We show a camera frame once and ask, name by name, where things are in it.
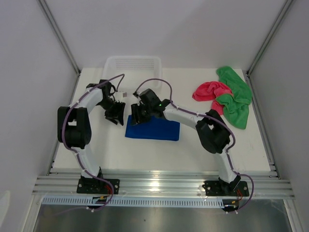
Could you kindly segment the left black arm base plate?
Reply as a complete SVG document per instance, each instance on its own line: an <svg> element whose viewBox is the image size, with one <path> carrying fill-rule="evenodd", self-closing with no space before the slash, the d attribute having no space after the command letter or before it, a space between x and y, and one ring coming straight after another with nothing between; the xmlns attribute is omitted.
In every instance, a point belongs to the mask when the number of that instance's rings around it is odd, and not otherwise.
<svg viewBox="0 0 309 232"><path fill-rule="evenodd" d="M79 194L105 194L110 195L112 188L109 184L99 181L94 178L80 177L77 186L77 193Z"/></svg>

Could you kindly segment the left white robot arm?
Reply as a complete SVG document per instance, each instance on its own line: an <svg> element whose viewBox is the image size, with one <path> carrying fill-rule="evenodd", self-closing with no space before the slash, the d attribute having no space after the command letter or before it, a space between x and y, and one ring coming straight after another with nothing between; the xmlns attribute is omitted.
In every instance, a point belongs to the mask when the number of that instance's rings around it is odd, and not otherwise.
<svg viewBox="0 0 309 232"><path fill-rule="evenodd" d="M97 84L88 84L82 96L69 106L57 110L57 138L71 151L81 168L81 176L90 178L88 188L93 193L104 190L105 182L101 167L95 161L90 148L92 130L89 114L100 106L105 119L115 125L124 125L125 103L116 99L117 88L110 80L100 80Z"/></svg>

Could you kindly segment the blue towel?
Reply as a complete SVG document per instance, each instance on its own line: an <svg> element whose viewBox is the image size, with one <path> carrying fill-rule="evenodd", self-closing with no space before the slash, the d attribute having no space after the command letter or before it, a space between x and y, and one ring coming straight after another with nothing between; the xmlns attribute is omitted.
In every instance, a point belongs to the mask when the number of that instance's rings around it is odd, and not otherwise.
<svg viewBox="0 0 309 232"><path fill-rule="evenodd" d="M132 115L128 116L125 137L132 139L148 139L178 141L180 123L152 117L149 122L133 125Z"/></svg>

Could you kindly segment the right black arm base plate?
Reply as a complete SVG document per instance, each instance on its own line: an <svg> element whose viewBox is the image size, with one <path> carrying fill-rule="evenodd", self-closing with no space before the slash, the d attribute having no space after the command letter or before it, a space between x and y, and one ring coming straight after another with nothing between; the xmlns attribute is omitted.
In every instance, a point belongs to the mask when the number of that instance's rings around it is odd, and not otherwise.
<svg viewBox="0 0 309 232"><path fill-rule="evenodd" d="M208 180L202 184L206 196L226 196L226 197L249 197L249 188L246 181L239 181L236 185L226 184L219 180Z"/></svg>

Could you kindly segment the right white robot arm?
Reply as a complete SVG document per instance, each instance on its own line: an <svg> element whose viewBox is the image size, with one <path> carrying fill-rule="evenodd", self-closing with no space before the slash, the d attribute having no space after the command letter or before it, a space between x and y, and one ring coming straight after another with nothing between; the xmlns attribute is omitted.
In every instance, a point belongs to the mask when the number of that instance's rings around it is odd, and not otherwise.
<svg viewBox="0 0 309 232"><path fill-rule="evenodd" d="M215 110L201 115L176 106L172 100L160 100L151 89L133 95L140 100L131 105L132 124L149 122L151 117L175 121L196 130L202 147L214 155L219 171L221 191L231 195L238 189L241 177L232 167L228 145L232 132Z"/></svg>

